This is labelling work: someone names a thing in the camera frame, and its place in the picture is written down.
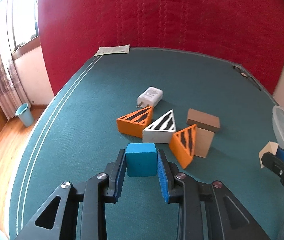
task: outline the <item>silver screw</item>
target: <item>silver screw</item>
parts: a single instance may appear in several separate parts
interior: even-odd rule
[[[185,179],[186,175],[184,173],[182,173],[182,172],[179,172],[179,173],[176,174],[176,177],[178,179]]]
[[[71,186],[71,183],[69,183],[68,181],[63,182],[63,183],[61,184],[61,187],[62,187],[62,188],[68,188],[69,186]]]
[[[105,173],[99,173],[97,177],[98,177],[98,179],[105,179],[106,176],[107,175]]]
[[[216,187],[216,188],[222,188],[222,182],[218,181],[218,180],[215,180],[213,182],[213,186]]]

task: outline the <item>light blue trash can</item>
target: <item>light blue trash can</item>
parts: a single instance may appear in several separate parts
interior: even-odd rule
[[[29,127],[34,122],[34,118],[29,110],[29,104],[25,103],[21,105],[15,112],[15,115],[18,116],[26,127]]]

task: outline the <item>black and white striped pattern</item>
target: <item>black and white striped pattern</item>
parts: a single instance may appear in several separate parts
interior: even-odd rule
[[[162,115],[159,119],[151,123],[145,130],[156,131],[176,131],[173,109]]]

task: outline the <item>white power adapter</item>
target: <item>white power adapter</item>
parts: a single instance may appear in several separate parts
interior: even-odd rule
[[[163,97],[163,91],[157,89],[155,87],[149,87],[146,91],[144,91],[137,100],[137,108],[138,107],[147,107],[152,106],[155,107],[158,102]]]

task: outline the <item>orange triangular block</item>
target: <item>orange triangular block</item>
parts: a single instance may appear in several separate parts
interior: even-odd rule
[[[183,169],[185,169],[193,160],[195,135],[196,124],[172,135],[169,147]]]
[[[142,138],[142,131],[151,123],[152,115],[153,108],[148,106],[133,113],[121,116],[116,119],[118,130],[120,133]]]

